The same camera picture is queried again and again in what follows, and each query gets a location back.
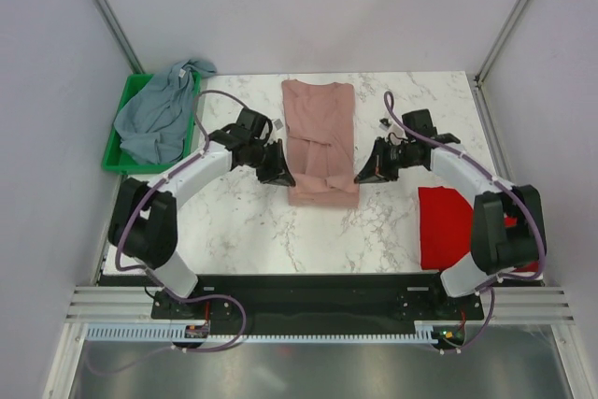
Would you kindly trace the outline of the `pink t shirt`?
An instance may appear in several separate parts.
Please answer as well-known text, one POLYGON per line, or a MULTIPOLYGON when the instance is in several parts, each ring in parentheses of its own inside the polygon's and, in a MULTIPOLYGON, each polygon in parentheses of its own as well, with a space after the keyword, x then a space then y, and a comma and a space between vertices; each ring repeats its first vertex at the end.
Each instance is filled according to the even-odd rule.
POLYGON ((354 183, 354 87, 348 83, 281 83, 287 132, 287 161, 295 185, 293 207, 359 205, 354 183))

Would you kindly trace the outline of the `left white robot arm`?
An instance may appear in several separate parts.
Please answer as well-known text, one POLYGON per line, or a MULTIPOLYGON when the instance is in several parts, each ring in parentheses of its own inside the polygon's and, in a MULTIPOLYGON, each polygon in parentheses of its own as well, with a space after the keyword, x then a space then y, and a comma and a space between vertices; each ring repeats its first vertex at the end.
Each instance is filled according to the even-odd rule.
POLYGON ((173 308, 194 318, 205 307, 199 277, 178 254, 178 211, 209 183, 239 166, 255 170, 266 185, 293 187, 279 127, 264 114, 244 107, 233 123, 206 138, 203 148, 150 181, 122 182, 108 227, 117 248, 118 270, 143 269, 173 297, 173 308))

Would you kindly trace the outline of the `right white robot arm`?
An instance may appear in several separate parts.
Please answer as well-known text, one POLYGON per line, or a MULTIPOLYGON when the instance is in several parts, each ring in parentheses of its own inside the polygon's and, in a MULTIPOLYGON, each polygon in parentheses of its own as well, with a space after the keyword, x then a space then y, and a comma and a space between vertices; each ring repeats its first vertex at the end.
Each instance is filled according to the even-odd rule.
POLYGON ((394 182, 403 169, 421 166, 442 178, 473 209, 469 250, 435 276, 428 307, 438 318, 449 318, 462 306, 462 297, 480 292, 499 278, 516 278, 517 269, 536 264, 535 280, 547 255, 539 191, 517 186, 490 173, 467 154, 451 133, 440 134, 429 110, 398 118, 405 132, 398 142, 376 139, 357 184, 394 182))

